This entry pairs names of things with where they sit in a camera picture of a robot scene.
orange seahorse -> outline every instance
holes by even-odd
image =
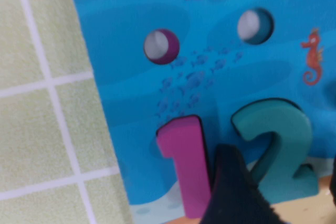
[[[307,54],[307,65],[316,71],[316,78],[312,80],[313,73],[312,71],[306,71],[303,74],[303,81],[307,85],[315,85],[318,83],[322,77],[322,67],[320,62],[322,61],[323,48],[318,50],[318,45],[320,43],[320,36],[318,29],[313,29],[309,35],[308,42],[302,42],[302,48],[310,48]]]

foam number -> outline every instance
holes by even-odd
[[[253,141],[263,133],[274,133],[269,149],[251,171],[269,202],[318,193],[314,172],[301,166],[312,143],[312,129],[299,108],[281,99],[257,101],[236,112],[232,123],[246,141]]]
[[[157,142],[162,155],[174,160],[186,216],[201,217],[211,191],[200,119],[187,116],[170,121],[157,131]]]

number 2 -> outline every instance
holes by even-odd
[[[318,193],[314,172],[301,166],[312,143],[312,129],[300,109],[282,99],[261,100],[237,111],[232,123],[246,141],[263,133],[274,133],[269,149],[251,171],[270,203]]]

pink number 1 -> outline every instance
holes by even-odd
[[[186,116],[157,131],[157,142],[166,158],[173,158],[181,188],[185,215],[203,216],[211,198],[201,121]]]

blue ocean background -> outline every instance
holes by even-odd
[[[155,131],[180,115],[202,118],[211,164],[218,143],[237,145],[250,163],[268,147],[270,136],[244,142],[231,125],[231,115],[258,99],[285,98],[311,120],[309,156],[334,157],[334,2],[75,0],[130,204],[157,200],[177,181],[172,160],[162,158],[156,146]],[[271,38],[257,46],[242,43],[236,31],[240,15],[255,7],[268,10],[275,21]],[[310,87],[302,80],[308,50],[300,43],[315,27],[324,47],[323,76]],[[177,35],[181,49],[176,60],[182,64],[159,66],[147,60],[143,42],[157,28]],[[196,84],[189,84],[187,76]]]

